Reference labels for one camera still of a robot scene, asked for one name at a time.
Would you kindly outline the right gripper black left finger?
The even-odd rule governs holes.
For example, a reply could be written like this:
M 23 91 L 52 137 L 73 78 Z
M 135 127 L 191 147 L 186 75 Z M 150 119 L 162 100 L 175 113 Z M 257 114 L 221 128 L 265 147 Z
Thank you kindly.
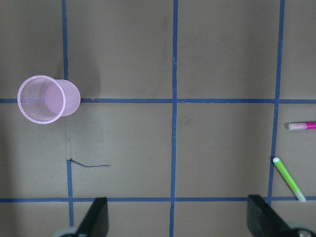
M 106 197 L 94 200 L 77 229 L 78 237 L 106 237 L 109 231 L 108 203 Z

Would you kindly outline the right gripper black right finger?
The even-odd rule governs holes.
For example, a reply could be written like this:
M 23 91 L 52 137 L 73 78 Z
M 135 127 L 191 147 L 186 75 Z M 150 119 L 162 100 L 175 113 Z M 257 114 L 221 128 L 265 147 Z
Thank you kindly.
M 291 228 L 260 195 L 249 195 L 247 227 L 253 237 L 291 237 Z

